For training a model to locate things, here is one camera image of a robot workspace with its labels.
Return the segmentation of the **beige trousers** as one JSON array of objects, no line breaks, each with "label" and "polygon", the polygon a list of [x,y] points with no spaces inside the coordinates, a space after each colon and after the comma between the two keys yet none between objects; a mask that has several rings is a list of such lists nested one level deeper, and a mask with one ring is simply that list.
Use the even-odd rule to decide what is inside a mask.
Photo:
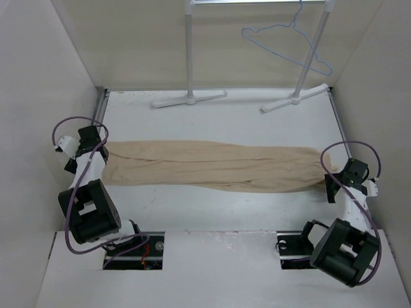
[{"label": "beige trousers", "polygon": [[229,192],[289,193],[336,171],[331,157],[307,147],[243,146],[213,141],[108,142],[103,183],[194,185]]}]

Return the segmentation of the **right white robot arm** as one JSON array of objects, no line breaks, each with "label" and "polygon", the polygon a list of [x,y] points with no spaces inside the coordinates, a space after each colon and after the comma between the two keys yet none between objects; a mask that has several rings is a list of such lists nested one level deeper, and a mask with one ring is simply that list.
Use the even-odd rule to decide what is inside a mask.
[{"label": "right white robot arm", "polygon": [[381,248],[371,234],[366,217],[368,196],[376,196],[376,184],[366,179],[368,165],[350,158],[344,168],[324,175],[329,203],[335,203],[338,217],[320,238],[315,232],[298,237],[299,249],[310,256],[310,266],[348,287],[360,285],[363,274]]}]

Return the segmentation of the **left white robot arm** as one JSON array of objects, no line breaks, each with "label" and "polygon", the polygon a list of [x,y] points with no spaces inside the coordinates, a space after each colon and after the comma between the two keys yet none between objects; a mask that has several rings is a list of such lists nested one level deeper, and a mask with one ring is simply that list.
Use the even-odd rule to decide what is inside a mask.
[{"label": "left white robot arm", "polygon": [[73,200],[69,232],[78,244],[115,239],[104,249],[119,248],[129,255],[139,255],[143,251],[145,237],[137,235],[139,228],[133,221],[120,218],[102,182],[109,151],[101,143],[98,127],[86,126],[79,129],[78,134],[79,139],[63,136],[57,144],[57,151],[69,157],[64,170],[74,175],[70,187],[58,195],[64,215],[70,200]]}]

